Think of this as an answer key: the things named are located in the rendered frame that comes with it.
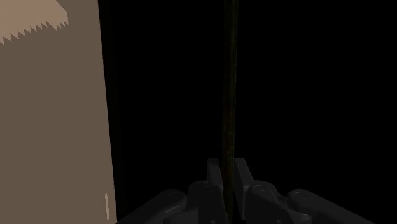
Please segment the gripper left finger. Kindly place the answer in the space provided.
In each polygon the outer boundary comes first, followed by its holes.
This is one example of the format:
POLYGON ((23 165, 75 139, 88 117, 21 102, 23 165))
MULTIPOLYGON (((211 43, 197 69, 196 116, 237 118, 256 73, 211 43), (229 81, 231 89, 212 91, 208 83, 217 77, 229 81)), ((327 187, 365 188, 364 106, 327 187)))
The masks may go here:
POLYGON ((188 193, 165 190, 117 224, 229 224, 219 160, 207 160, 207 179, 190 184, 188 193))

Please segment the thin dark object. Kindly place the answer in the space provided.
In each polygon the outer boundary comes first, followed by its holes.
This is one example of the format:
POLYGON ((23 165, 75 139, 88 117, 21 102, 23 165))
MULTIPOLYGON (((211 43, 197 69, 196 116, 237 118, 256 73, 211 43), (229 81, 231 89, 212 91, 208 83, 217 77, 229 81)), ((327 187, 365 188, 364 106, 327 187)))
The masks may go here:
POLYGON ((228 223, 233 222, 233 177, 239 0, 224 0, 224 75, 221 175, 228 223))

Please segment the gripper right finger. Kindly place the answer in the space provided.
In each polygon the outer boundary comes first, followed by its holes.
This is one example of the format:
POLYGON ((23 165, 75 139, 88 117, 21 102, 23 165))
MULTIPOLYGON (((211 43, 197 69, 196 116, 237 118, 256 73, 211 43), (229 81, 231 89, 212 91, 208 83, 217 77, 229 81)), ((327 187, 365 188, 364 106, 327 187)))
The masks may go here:
POLYGON ((243 158, 234 160, 234 193, 246 224, 375 224, 304 189, 283 196, 272 183, 254 180, 243 158))

